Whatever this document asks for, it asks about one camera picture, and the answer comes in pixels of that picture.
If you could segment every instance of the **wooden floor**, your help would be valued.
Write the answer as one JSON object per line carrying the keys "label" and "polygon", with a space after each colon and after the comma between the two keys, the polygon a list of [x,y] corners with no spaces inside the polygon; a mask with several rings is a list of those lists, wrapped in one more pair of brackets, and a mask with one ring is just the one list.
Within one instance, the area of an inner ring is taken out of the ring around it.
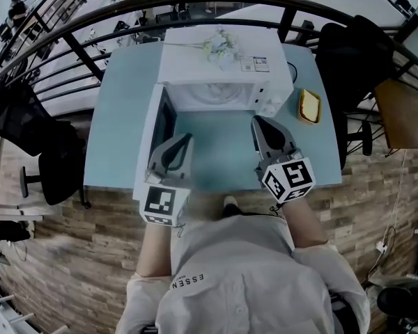
{"label": "wooden floor", "polygon": [[[87,134],[89,118],[75,120]],[[378,256],[398,189],[403,151],[385,158],[384,138],[373,146],[371,157],[356,152],[347,159],[343,184],[313,190],[311,206],[330,239],[349,261],[360,280]],[[36,172],[36,160],[5,142],[0,172],[0,203],[22,202],[18,184],[21,166]],[[28,202],[40,200],[40,187],[30,186]],[[188,212],[196,217],[220,211],[224,195],[192,197]],[[274,201],[266,191],[235,194],[245,211],[269,212]],[[0,244],[11,267],[0,265],[3,287],[18,295],[16,306],[34,312],[33,323],[49,333],[64,324],[71,333],[113,333],[125,304],[125,286],[133,274],[144,223],[130,190],[89,189],[93,207],[84,210],[78,198],[59,207],[41,209],[47,216],[36,225],[36,238],[9,248]],[[418,150],[407,151],[398,204],[396,242],[386,273],[403,275],[415,270],[418,236]],[[385,325],[373,306],[371,332]]]}

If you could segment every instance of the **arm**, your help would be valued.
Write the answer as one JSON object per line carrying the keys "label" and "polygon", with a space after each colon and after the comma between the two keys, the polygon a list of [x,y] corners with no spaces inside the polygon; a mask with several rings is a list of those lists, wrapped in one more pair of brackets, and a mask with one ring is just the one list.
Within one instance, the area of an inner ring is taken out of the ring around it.
{"label": "arm", "polygon": [[296,248],[327,243],[327,235],[305,198],[286,202],[282,210]]}
{"label": "arm", "polygon": [[158,306],[169,290],[171,228],[147,223],[136,273],[127,284],[127,304],[116,334],[140,333],[155,322]]}
{"label": "arm", "polygon": [[294,259],[314,269],[327,288],[350,304],[361,333],[370,324],[370,305],[355,273],[335,246],[327,244],[325,231],[304,198],[287,202],[282,207],[296,249]]}
{"label": "arm", "polygon": [[171,276],[170,237],[169,226],[147,223],[136,270],[141,277]]}

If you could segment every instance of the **black office chair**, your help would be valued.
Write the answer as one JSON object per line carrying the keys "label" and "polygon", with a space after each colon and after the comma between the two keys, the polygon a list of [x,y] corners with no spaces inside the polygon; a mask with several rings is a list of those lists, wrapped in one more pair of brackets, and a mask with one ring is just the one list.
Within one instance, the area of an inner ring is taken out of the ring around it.
{"label": "black office chair", "polygon": [[39,176],[27,176],[24,167],[20,171],[24,198],[28,183],[41,182],[49,205],[63,202],[79,190],[83,206],[91,206],[84,197],[85,141],[69,122],[53,119],[25,81],[9,88],[0,83],[0,136],[31,156],[40,154]]}
{"label": "black office chair", "polygon": [[326,24],[320,32],[316,63],[332,111],[341,168],[349,141],[362,140],[363,154],[371,155],[370,124],[363,121],[361,132],[348,134],[344,112],[355,111],[366,95],[394,75],[393,52],[392,39],[359,15],[347,27]]}

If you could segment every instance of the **tabletop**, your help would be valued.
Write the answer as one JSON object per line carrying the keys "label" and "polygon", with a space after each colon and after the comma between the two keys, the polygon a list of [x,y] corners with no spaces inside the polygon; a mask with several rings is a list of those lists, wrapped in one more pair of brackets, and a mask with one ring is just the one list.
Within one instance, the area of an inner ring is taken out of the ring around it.
{"label": "tabletop", "polygon": [[[317,185],[341,183],[334,125],[314,56],[304,47],[283,45],[283,48],[298,76],[294,92],[274,119],[290,130],[304,156],[310,158]],[[84,174],[86,185],[133,188],[161,53],[162,42],[113,52],[93,114]],[[323,114],[318,125],[297,119],[301,88],[322,99]],[[250,127],[253,114],[253,111],[178,113],[175,133],[194,135],[192,179],[198,190],[225,192],[261,187],[254,173],[259,159]]]}
{"label": "tabletop", "polygon": [[418,92],[398,81],[376,87],[375,99],[389,148],[418,148]]}

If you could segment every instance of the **chair backrest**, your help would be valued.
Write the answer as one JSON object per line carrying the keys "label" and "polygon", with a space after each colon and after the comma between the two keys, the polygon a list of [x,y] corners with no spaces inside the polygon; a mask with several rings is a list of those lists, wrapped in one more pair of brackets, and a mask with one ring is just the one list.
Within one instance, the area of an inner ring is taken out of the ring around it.
{"label": "chair backrest", "polygon": [[49,143],[56,121],[43,108],[27,82],[0,84],[0,136],[31,156]]}
{"label": "chair backrest", "polygon": [[392,39],[365,17],[356,16],[348,27],[324,25],[316,63],[330,104],[354,111],[367,93],[393,75],[393,53]]}

